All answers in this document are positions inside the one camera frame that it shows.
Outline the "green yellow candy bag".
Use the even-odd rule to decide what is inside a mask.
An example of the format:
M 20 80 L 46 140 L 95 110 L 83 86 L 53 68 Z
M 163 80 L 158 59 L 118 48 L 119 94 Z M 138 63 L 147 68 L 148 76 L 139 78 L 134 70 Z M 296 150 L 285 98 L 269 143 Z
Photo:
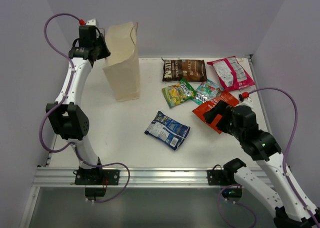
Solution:
M 161 91 L 170 108 L 191 100 L 196 96 L 195 89 L 185 78 L 182 78 L 177 84 L 162 88 Z

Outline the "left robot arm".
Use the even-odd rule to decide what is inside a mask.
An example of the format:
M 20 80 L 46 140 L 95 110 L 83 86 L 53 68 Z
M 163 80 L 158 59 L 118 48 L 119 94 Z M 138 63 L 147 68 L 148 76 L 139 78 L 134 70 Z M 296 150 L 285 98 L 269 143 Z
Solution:
M 55 134 L 69 144 L 79 160 L 77 179 L 99 184 L 104 178 L 100 158 L 88 138 L 90 122 L 81 109 L 81 98 L 88 75 L 97 60 L 107 58 L 110 52 L 95 19 L 80 24 L 79 37 L 68 53 L 70 59 L 61 92 L 45 111 Z

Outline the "teal snack bag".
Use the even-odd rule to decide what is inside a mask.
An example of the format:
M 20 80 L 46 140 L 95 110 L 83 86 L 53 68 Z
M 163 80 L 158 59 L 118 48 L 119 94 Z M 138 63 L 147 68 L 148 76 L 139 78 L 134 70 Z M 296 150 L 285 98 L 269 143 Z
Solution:
M 223 87 L 212 80 L 208 79 L 207 81 L 203 81 L 195 90 L 195 97 L 193 101 L 201 105 L 209 100 L 212 100 L 215 97 L 218 97 L 222 91 Z

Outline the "right black base bracket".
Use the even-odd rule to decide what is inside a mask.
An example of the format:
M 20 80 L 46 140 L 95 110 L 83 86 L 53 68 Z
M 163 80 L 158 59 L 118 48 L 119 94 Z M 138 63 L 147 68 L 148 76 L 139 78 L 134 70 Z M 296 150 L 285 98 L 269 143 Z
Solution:
M 232 174 L 217 164 L 213 168 L 206 171 L 207 182 L 209 186 L 219 186 L 220 190 L 226 188 L 222 192 L 223 198 L 239 201 L 242 197 L 243 191 L 239 186 L 231 186 L 236 184 Z

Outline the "blue snack bag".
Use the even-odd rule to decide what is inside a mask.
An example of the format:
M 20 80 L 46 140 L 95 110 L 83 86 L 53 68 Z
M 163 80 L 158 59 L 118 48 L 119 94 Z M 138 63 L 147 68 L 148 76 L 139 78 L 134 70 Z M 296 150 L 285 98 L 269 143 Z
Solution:
M 144 133 L 151 135 L 176 151 L 186 140 L 190 129 L 190 126 L 181 124 L 158 111 Z

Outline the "brown chips bag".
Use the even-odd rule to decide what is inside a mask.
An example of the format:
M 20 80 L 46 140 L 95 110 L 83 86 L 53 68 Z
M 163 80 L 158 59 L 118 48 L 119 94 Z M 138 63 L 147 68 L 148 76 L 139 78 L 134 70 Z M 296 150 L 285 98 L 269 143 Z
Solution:
M 163 82 L 180 81 L 182 78 L 188 82 L 204 82 L 207 78 L 204 60 L 178 59 L 163 61 Z

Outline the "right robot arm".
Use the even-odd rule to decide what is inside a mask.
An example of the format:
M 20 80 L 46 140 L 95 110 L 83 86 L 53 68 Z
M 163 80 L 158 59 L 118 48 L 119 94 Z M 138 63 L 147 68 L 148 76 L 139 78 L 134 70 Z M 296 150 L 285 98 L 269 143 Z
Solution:
M 320 209 L 303 192 L 284 164 L 284 154 L 276 139 L 259 129 L 251 107 L 233 107 L 219 101 L 203 116 L 207 123 L 212 123 L 218 115 L 221 118 L 216 124 L 217 129 L 237 139 L 243 151 L 264 171 L 273 187 L 256 177 L 238 158 L 223 166 L 224 181 L 244 186 L 269 211 L 276 227 L 319 226 Z

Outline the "red snack bag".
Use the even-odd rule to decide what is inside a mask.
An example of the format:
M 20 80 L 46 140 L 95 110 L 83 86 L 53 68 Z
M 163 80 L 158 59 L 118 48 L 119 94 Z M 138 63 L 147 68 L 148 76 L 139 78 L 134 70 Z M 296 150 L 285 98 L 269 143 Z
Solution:
M 217 123 L 219 122 L 219 120 L 222 118 L 221 115 L 218 115 L 211 124 L 207 123 L 205 121 L 204 118 L 204 113 L 207 111 L 210 111 L 212 108 L 214 108 L 216 106 L 216 104 L 219 101 L 225 101 L 226 103 L 228 103 L 231 106 L 236 106 L 239 104 L 239 100 L 233 96 L 230 92 L 227 91 L 223 91 L 218 97 L 213 98 L 212 100 L 206 101 L 204 103 L 202 103 L 201 105 L 199 105 L 197 108 L 195 108 L 194 110 L 192 110 L 192 112 L 194 113 L 194 115 L 196 117 L 198 117 L 202 122 L 204 122 L 205 124 L 207 124 L 210 128 L 212 128 L 214 131 L 216 131 L 218 134 L 221 134 L 222 132 L 218 130 L 218 128 L 216 127 Z

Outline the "aluminium mounting rail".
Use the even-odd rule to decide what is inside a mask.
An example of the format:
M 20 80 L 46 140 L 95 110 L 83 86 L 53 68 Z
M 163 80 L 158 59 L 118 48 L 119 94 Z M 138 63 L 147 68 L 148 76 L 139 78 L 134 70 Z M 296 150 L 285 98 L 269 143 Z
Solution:
M 36 187 L 75 187 L 75 167 L 38 167 Z M 206 168 L 131 168 L 128 188 L 213 188 Z

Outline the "left black base bracket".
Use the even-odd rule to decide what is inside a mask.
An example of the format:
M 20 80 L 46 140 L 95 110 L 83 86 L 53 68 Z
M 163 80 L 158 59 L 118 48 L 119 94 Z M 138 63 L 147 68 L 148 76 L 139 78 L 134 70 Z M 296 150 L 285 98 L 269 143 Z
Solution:
M 118 185 L 120 171 L 118 169 L 79 168 L 74 170 L 75 185 L 84 185 L 85 197 L 96 200 L 106 194 L 108 185 Z

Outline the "black base bracket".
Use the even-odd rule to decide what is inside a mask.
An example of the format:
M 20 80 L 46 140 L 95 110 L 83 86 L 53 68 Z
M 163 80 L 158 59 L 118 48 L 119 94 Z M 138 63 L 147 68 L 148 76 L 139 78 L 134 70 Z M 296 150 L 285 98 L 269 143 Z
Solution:
M 108 185 L 118 185 L 120 171 L 118 169 L 79 168 L 74 170 L 75 185 L 84 185 L 85 197 L 96 200 L 106 194 Z
M 236 184 L 232 174 L 217 164 L 213 168 L 206 171 L 207 182 L 209 186 L 219 186 L 220 190 L 226 188 L 222 192 L 223 198 L 239 201 L 242 197 L 243 191 L 239 186 L 231 186 Z

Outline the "beige paper bag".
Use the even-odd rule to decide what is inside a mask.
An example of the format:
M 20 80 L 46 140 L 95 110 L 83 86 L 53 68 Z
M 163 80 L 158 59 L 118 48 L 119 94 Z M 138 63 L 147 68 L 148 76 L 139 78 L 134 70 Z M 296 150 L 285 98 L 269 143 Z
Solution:
M 137 29 L 137 22 L 128 22 L 110 26 L 105 36 L 110 56 L 105 58 L 103 71 L 117 101 L 140 97 Z

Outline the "pink snack bag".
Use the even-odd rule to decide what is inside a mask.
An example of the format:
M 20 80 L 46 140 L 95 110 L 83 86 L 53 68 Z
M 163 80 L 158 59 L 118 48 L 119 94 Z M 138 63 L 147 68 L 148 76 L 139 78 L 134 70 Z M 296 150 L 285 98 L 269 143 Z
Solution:
M 207 64 L 214 68 L 221 86 L 228 92 L 255 85 L 251 76 L 235 56 L 209 61 Z

